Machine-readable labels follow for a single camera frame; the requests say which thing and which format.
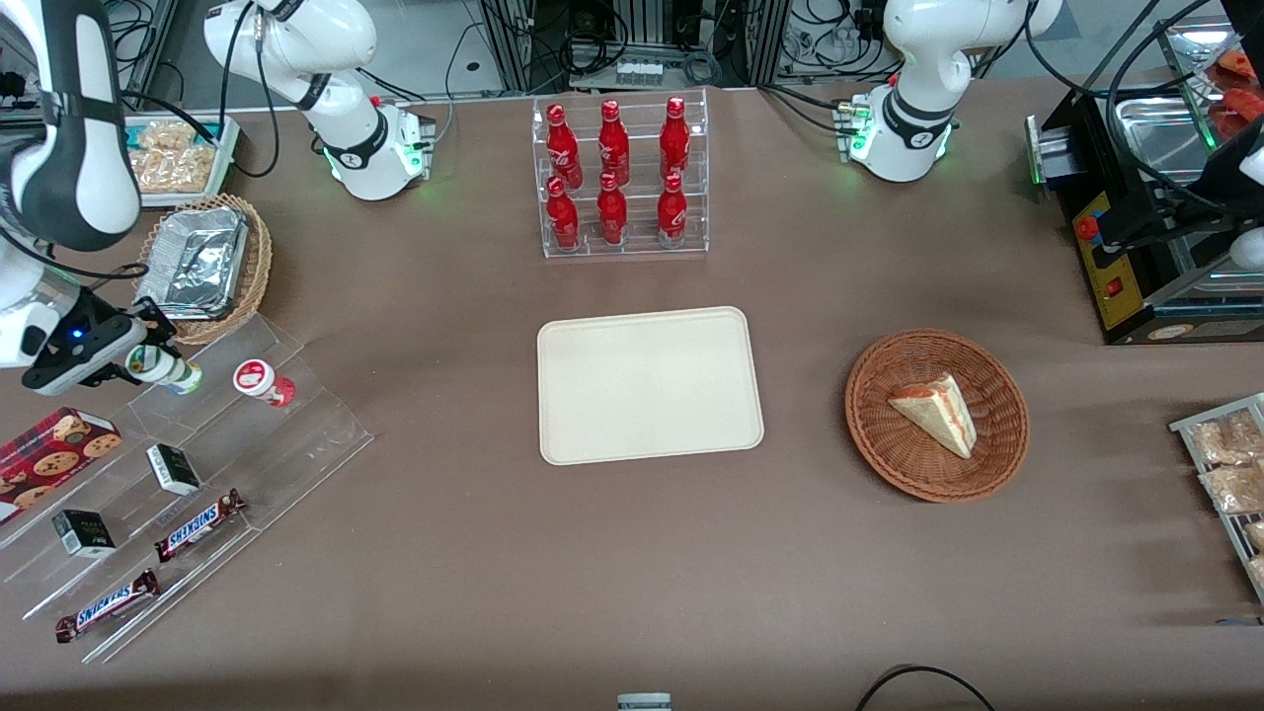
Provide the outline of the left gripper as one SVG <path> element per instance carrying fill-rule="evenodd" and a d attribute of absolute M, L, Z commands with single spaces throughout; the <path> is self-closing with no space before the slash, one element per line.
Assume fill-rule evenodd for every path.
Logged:
<path fill-rule="evenodd" d="M 1165 189 L 1133 178 L 1124 197 L 1097 218 L 1098 253 L 1133 253 L 1194 233 L 1237 233 L 1261 225 L 1261 175 L 1244 166 L 1261 157 L 1261 130 L 1245 127 L 1210 156 L 1192 183 Z"/>

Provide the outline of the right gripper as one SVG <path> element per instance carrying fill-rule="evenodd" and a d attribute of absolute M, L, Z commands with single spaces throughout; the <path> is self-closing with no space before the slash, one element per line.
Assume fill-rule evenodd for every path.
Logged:
<path fill-rule="evenodd" d="M 173 358 L 185 358 L 177 330 L 154 300 L 139 300 L 118 309 L 92 291 L 82 291 L 68 315 L 59 320 L 35 363 L 21 374 L 21 385 L 53 397 L 72 387 L 99 387 L 109 381 L 140 386 L 123 361 L 139 344 L 152 345 Z"/>

